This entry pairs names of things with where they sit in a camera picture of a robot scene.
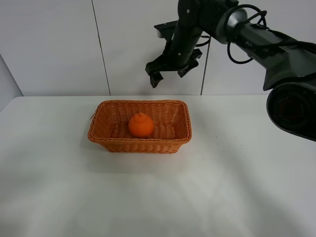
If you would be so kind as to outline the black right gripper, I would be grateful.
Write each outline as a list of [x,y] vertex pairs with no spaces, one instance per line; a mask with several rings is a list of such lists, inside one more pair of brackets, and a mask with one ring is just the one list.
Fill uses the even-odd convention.
[[178,22],[171,45],[165,56],[159,56],[147,63],[145,67],[152,88],[156,88],[163,80],[161,72],[170,71],[170,67],[183,67],[178,71],[178,75],[183,78],[190,70],[198,66],[198,59],[201,58],[202,52],[194,48],[202,34],[202,29],[198,24],[201,7],[201,0],[178,1]]

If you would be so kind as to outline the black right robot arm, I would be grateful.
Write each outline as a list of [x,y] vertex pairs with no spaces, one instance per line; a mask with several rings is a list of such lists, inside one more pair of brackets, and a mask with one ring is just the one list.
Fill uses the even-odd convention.
[[202,32],[237,45],[265,68],[271,121],[290,134],[316,138],[316,46],[270,29],[266,12],[236,0],[181,0],[178,22],[164,53],[171,66],[188,61]]

